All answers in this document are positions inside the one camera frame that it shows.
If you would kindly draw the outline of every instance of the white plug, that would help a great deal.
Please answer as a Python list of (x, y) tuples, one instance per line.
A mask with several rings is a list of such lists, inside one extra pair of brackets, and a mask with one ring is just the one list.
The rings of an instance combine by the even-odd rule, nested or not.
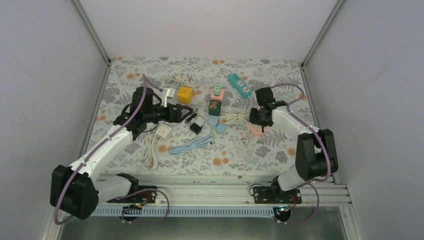
[(163, 106), (166, 108), (168, 103), (167, 99), (172, 99), (175, 94), (175, 89), (172, 87), (162, 89)]
[(170, 126), (161, 123), (154, 133), (161, 139), (166, 140), (171, 135), (171, 130), (172, 128)]

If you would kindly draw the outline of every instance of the floral tablecloth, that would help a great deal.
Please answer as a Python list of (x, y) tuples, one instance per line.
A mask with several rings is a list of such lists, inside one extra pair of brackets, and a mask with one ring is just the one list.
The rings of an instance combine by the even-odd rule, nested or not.
[[(277, 83), (293, 83), (305, 89), (300, 64), (296, 61), (118, 57), (112, 62), (89, 148), (106, 134), (123, 107), (131, 102), (133, 92), (143, 84), (142, 74), (162, 88), (173, 87), (177, 91), (180, 85), (175, 76), (188, 76), (194, 92), (190, 106), (198, 109), (199, 115), (208, 120), (208, 103), (215, 84), (220, 84), (225, 89), (221, 112), (238, 113), (250, 107), (250, 100), (243, 99), (228, 82), (228, 75), (231, 73), (237, 73), (253, 91)], [(286, 102), (300, 96), (299, 91), (293, 87), (274, 88), (273, 92), (277, 100)], [(169, 102), (176, 104), (178, 99), (175, 96)], [(306, 122), (313, 123), (307, 96), (295, 103), (292, 110)], [(202, 125), (203, 119), (197, 117), (195, 122)], [(196, 135), (184, 122), (166, 124), (172, 127), (172, 133), (169, 139), (156, 143), (155, 150), (159, 159), (157, 169), (149, 170), (145, 166), (144, 154), (147, 148), (144, 139), (147, 133), (142, 133), (110, 162), (104, 173), (277, 176), (294, 167), (296, 142), (275, 125), (264, 136), (253, 137), (247, 133), (246, 123), (236, 120), (227, 126), (224, 134), (214, 134), (215, 144), (173, 156), (168, 153), (171, 147), (186, 144)], [(199, 136), (206, 136), (208, 133), (209, 127), (206, 124)], [(244, 136), (249, 137), (247, 144), (243, 142)]]

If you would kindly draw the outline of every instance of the wire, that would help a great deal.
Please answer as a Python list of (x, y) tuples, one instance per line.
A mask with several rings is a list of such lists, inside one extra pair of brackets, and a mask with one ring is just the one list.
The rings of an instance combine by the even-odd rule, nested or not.
[(205, 137), (195, 137), (193, 140), (191, 140), (189, 143), (185, 145), (179, 145), (174, 146), (171, 149), (169, 149), (170, 155), (180, 155), (182, 153), (185, 153), (187, 151), (193, 150), (193, 149), (204, 149), (208, 146), (208, 143), (214, 140), (214, 136), (212, 136), (212, 133), (214, 132), (215, 127), (210, 128), (210, 133), (208, 136)]
[(249, 133), (249, 115), (251, 113), (251, 108), (253, 107), (253, 97), (249, 97), (250, 100), (250, 107), (247, 108), (246, 111), (242, 111), (239, 113), (235, 113), (235, 112), (230, 112), (230, 111), (226, 111), (224, 112), (224, 114), (222, 114), (221, 116), (219, 116), (219, 123), (220, 124), (230, 124), (238, 119), (242, 119), (244, 120), (244, 122), (246, 123), (247, 126), (247, 133)]
[(292, 221), (292, 222), (286, 222), (286, 221), (280, 221), (278, 220), (275, 216), (273, 217), (273, 219), (277, 222), (277, 224), (284, 224), (284, 225), (294, 225), (294, 224), (302, 224), (306, 221), (309, 221), (313, 216), (315, 216), (318, 212), (318, 208), (320, 207), (320, 196), (318, 195), (318, 191), (317, 189), (314, 187), (314, 185), (308, 183), (309, 186), (311, 186), (313, 188), (313, 190), (315, 191), (316, 194), (316, 207), (313, 210), (312, 214), (309, 215), (307, 218), (300, 220), (300, 221)]
[(148, 192), (148, 191), (141, 192), (141, 193), (139, 193), (138, 195), (139, 195), (139, 196), (147, 195), (147, 197), (146, 197), (146, 202), (145, 202), (145, 204), (143, 204), (143, 206), (144, 206), (144, 205), (146, 205), (146, 204), (148, 204), (148, 203), (150, 202), (150, 200), (152, 199), (152, 195), (151, 195), (151, 194), (150, 194), (150, 192)]
[(186, 124), (188, 124), (192, 119), (194, 119), (195, 117), (197, 117), (198, 115), (198, 111), (199, 109), (196, 108), (191, 114), (190, 116), (187, 117), (187, 119), (184, 121)]
[(259, 185), (259, 186), (265, 187), (264, 185), (259, 184), (259, 183), (254, 183), (254, 184), (250, 185), (250, 187), (249, 187), (249, 194), (250, 194), (251, 196), (254, 196), (254, 195), (252, 194), (252, 192), (251, 192), (252, 187), (253, 187), (253, 186), (256, 186), (256, 185)]
[(139, 222), (139, 221), (133, 222), (133, 221), (127, 221), (127, 220), (124, 219), (124, 214), (126, 214), (127, 212), (129, 212), (131, 210), (136, 210), (137, 211), (137, 209), (128, 208), (128, 209), (125, 209), (124, 211), (122, 211), (121, 221), (123, 223), (138, 224), (138, 225), (155, 225), (155, 224), (162, 223), (167, 218), (168, 214), (170, 213), (170, 200), (168, 199), (168, 196), (163, 191), (161, 191), (159, 189), (156, 189), (156, 188), (146, 188), (146, 189), (143, 189), (143, 190), (139, 190), (139, 191), (133, 192), (133, 193), (128, 194), (126, 196), (118, 197), (116, 199), (118, 199), (118, 200), (119, 199), (126, 199), (126, 198), (132, 197), (132, 196), (137, 195), (137, 194), (140, 194), (140, 193), (144, 193), (144, 192), (155, 192), (155, 191), (156, 192), (159, 192), (160, 194), (162, 194), (165, 197), (165, 199), (166, 199), (166, 212), (165, 212), (165, 215), (162, 217), (162, 219), (160, 219), (159, 221), (155, 221), (155, 222)]
[(144, 165), (150, 170), (155, 170), (158, 167), (158, 157), (155, 150), (156, 134), (148, 134), (144, 139), (144, 143), (147, 145), (147, 151), (144, 154)]
[(293, 207), (291, 209), (295, 209), (297, 203), (296, 203), (296, 198), (293, 195), (290, 195), (291, 200), (293, 200)]
[(327, 181), (327, 180), (330, 178), (330, 175), (331, 175), (330, 158), (329, 158), (329, 154), (327, 153), (326, 146), (324, 145), (323, 141), (321, 140), (321, 137), (320, 137), (320, 136), (318, 136), (318, 133), (317, 133), (317, 132), (316, 132), (316, 131), (312, 128), (312, 126), (311, 126), (310, 124), (307, 124), (307, 123), (306, 123), (305, 121), (303, 121), (300, 117), (296, 116), (296, 115), (293, 113), (293, 111), (291, 111), (291, 110), (290, 110), (290, 106), (291, 106), (292, 104), (296, 103), (297, 101), (300, 101), (300, 100), (301, 100), (301, 99), (305, 96), (305, 93), (304, 93), (304, 91), (302, 90), (302, 88), (300, 88), (299, 86), (297, 86), (296, 84), (293, 84), (293, 83), (280, 83), (280, 84), (277, 84), (277, 85), (272, 86), (272, 87), (271, 87), (271, 89), (276, 88), (276, 87), (283, 87), (283, 86), (292, 86), (292, 87), (295, 87), (295, 88), (299, 89), (299, 90), (300, 90), (300, 92), (302, 93), (302, 96), (301, 96), (301, 97), (299, 97), (298, 99), (295, 99), (295, 100), (293, 100), (293, 101), (291, 101), (291, 102), (289, 102), (289, 103), (287, 104), (287, 112), (288, 112), (288, 113), (289, 113), (289, 114), (290, 114), (293, 118), (295, 118), (297, 121), (299, 121), (299, 123), (301, 123), (302, 125), (304, 125), (305, 127), (307, 127), (307, 128), (308, 128), (308, 129), (312, 132), (312, 134), (315, 136), (316, 140), (318, 141), (319, 145), (321, 146), (322, 153), (324, 154), (325, 161), (326, 161), (326, 163), (327, 163), (327, 173), (326, 173), (326, 175), (325, 175), (325, 178), (324, 178), (324, 179), (315, 179), (315, 178), (313, 178), (313, 179), (311, 179), (311, 180), (309, 180), (309, 181), (306, 181), (306, 182), (304, 182), (304, 183), (300, 184), (300, 185), (298, 186), (298, 188), (303, 187), (303, 186), (305, 186), (305, 185), (309, 184), (309, 183), (310, 183), (310, 182), (312, 182), (312, 181), (325, 182), (325, 181)]
[(197, 115), (196, 118), (202, 118), (203, 119), (203, 125), (201, 126), (201, 128), (203, 128), (203, 126), (206, 124), (206, 119), (203, 116)]
[(155, 130), (158, 126), (159, 126), (159, 123), (158, 123), (158, 124), (156, 124), (156, 126), (154, 126), (154, 128), (152, 128), (152, 129), (150, 129), (150, 130), (147, 130), (147, 131), (142, 131), (142, 133), (148, 133), (148, 132), (151, 132), (151, 131)]
[(187, 75), (184, 74), (179, 74), (176, 75), (175, 80), (177, 80), (179, 82), (179, 84), (186, 86), (188, 88), (191, 88), (193, 86), (193, 84), (190, 82), (189, 77)]
[(87, 157), (84, 159), (84, 162), (81, 162), (81, 164), (79, 164), (79, 166), (75, 169), (75, 171), (70, 175), (69, 179), (67, 180), (67, 182), (65, 183), (65, 185), (63, 186), (62, 192), (59, 195), (59, 198), (57, 200), (56, 203), (56, 208), (54, 210), (54, 216), (53, 216), (53, 221), (55, 224), (57, 225), (62, 225), (64, 223), (66, 223), (67, 221), (69, 221), (72, 218), (72, 215), (68, 216), (67, 218), (65, 218), (62, 221), (59, 221), (59, 210), (61, 209), (61, 205), (62, 205), (62, 201), (64, 200), (65, 197), (65, 193), (67, 192), (69, 185), (72, 183), (72, 181), (74, 180), (75, 176), (77, 175), (77, 173), (84, 167), (84, 165), (90, 160), (90, 158), (105, 144), (107, 143), (111, 138), (113, 138), (116, 134), (118, 134), (123, 128), (125, 128), (128, 123), (131, 122), (131, 120), (133, 120), (133, 118), (136, 116), (136, 114), (139, 112), (140, 108), (142, 107), (143, 101), (145, 100), (146, 97), (146, 89), (147, 89), (147, 82), (149, 82), (149, 80), (147, 79), (146, 75), (144, 75), (143, 73), (143, 93), (141, 95), (141, 100), (140, 103), (138, 104), (137, 108), (135, 109), (135, 111), (132, 113), (132, 115), (128, 118), (128, 120), (126, 120), (124, 122), (124, 124), (122, 124), (122, 126), (120, 126), (116, 131), (112, 132), (112, 134), (110, 134), (108, 137), (106, 137), (103, 141), (101, 141), (97, 146), (95, 146), (93, 148), (92, 151), (90, 151), (90, 153), (88, 153)]
[(149, 79), (147, 79), (147, 77), (145, 77), (145, 75), (143, 74), (143, 78), (144, 80), (146, 80), (148, 82), (148, 84), (150, 84), (152, 87), (154, 87), (155, 89), (157, 89), (159, 92), (162, 92), (162, 88), (158, 87), (157, 85), (153, 84)]

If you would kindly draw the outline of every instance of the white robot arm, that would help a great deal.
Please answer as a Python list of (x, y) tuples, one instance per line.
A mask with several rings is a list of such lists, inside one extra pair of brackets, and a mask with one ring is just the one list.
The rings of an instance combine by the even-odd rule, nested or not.
[[(153, 96), (159, 103), (153, 104)], [(110, 130), (92, 149), (69, 166), (59, 165), (53, 170), (50, 204), (54, 207), (59, 205), (59, 209), (83, 220), (98, 204), (138, 191), (138, 179), (128, 174), (120, 173), (112, 179), (97, 180), (112, 159), (146, 130), (147, 123), (181, 123), (193, 113), (188, 106), (169, 103), (162, 106), (161, 103), (162, 100), (151, 88), (137, 88), (131, 104), (124, 107)]]
[(315, 133), (326, 148), (330, 160), (330, 172), (338, 170), (334, 135), (329, 129), (319, 129), (313, 125), (304, 126), (288, 112), (286, 108), (288, 104), (285, 101), (275, 100), (270, 87), (258, 89), (255, 93), (260, 108), (251, 109), (249, 122), (262, 126), (262, 129), (275, 124), (287, 135), (297, 139), (295, 167), (274, 178), (271, 184), (273, 195), (277, 200), (287, 198), (286, 192), (293, 192), (305, 181), (327, 174), (327, 161)]

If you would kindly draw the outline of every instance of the yellow block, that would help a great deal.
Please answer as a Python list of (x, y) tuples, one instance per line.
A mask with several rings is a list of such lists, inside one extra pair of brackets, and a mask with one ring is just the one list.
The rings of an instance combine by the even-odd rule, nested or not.
[(178, 101), (183, 104), (190, 104), (193, 98), (193, 90), (190, 87), (182, 86), (176, 94)]

